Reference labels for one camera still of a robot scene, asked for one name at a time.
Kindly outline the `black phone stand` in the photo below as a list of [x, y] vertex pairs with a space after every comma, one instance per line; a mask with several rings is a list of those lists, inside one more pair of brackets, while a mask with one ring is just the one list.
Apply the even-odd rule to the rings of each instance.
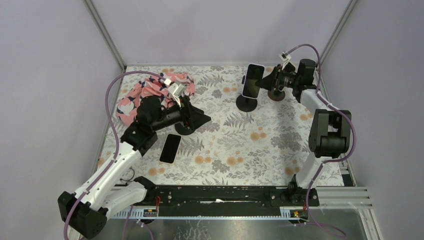
[[187, 136], [187, 135], [193, 134], [195, 131], [192, 131], [187, 127], [186, 114], [185, 114], [185, 96], [181, 97], [180, 100], [181, 100], [181, 107], [179, 108], [179, 115], [181, 120], [180, 120], [180, 123], [176, 123], [174, 127], [178, 134]]
[[246, 98], [246, 97], [243, 97], [241, 93], [236, 99], [236, 106], [242, 112], [246, 112], [246, 113], [252, 112], [253, 110], [256, 109], [258, 105], [257, 98], [256, 99]]

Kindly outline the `wooden base phone stand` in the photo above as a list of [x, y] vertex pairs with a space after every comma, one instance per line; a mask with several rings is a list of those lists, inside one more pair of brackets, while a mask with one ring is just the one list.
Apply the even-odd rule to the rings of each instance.
[[268, 97], [275, 102], [280, 102], [286, 97], [284, 86], [279, 88], [273, 88], [267, 92]]

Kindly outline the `phone with purple case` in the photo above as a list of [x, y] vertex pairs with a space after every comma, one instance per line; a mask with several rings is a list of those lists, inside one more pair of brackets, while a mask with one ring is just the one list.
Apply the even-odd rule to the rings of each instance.
[[265, 66], [255, 63], [250, 63], [247, 66], [246, 73], [244, 75], [243, 89], [241, 95], [245, 98], [256, 99], [260, 92], [260, 87], [256, 86], [256, 83], [263, 78], [265, 72]]

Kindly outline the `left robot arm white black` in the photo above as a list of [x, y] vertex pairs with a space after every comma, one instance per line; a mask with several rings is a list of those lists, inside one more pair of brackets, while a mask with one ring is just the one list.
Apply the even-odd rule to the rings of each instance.
[[193, 106], [188, 96], [180, 104], [164, 108], [157, 96], [144, 97], [136, 109], [135, 120], [118, 139], [116, 150], [83, 185], [74, 192], [64, 191], [58, 197], [60, 217], [64, 221], [64, 239], [71, 227], [84, 238], [95, 238], [107, 221], [126, 207], [152, 204], [155, 192], [134, 180], [125, 188], [111, 193], [122, 174], [143, 156], [158, 140], [157, 131], [180, 124], [183, 130], [194, 132], [211, 121], [203, 110]]

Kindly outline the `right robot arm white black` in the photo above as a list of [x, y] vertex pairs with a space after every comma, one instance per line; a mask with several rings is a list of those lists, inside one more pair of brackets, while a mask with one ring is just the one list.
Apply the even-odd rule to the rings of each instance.
[[273, 100], [285, 88], [291, 89], [297, 102], [313, 114], [307, 160], [286, 189], [270, 192], [270, 202], [275, 206], [319, 206], [315, 181], [325, 163], [337, 160], [350, 147], [349, 121], [352, 115], [348, 110], [331, 109], [314, 84], [317, 69], [317, 63], [311, 59], [301, 59], [297, 68], [286, 61], [275, 66], [269, 75], [260, 78], [255, 84], [267, 90], [269, 98]]

